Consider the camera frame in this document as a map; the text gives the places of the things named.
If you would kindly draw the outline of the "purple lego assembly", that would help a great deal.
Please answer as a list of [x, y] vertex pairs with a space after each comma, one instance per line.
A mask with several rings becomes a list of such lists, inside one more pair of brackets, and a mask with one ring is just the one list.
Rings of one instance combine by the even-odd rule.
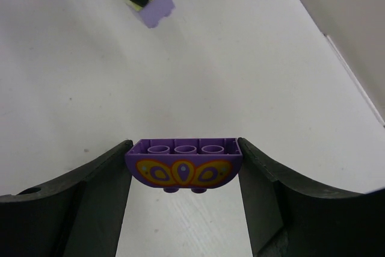
[[168, 193], [204, 193], [229, 183], [243, 156], [237, 138], [141, 139], [125, 154], [131, 175]]

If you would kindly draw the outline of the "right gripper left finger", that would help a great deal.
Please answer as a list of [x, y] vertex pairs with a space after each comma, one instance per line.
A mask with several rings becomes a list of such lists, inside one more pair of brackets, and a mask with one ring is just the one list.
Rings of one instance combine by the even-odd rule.
[[1, 196], [1, 256], [115, 256], [132, 175], [125, 140], [55, 179]]

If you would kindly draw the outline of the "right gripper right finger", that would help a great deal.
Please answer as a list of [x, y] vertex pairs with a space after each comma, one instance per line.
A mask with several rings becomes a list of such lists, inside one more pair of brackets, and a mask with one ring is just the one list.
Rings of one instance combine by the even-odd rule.
[[253, 256], [383, 256], [384, 190], [356, 193], [304, 176], [248, 140], [239, 171]]

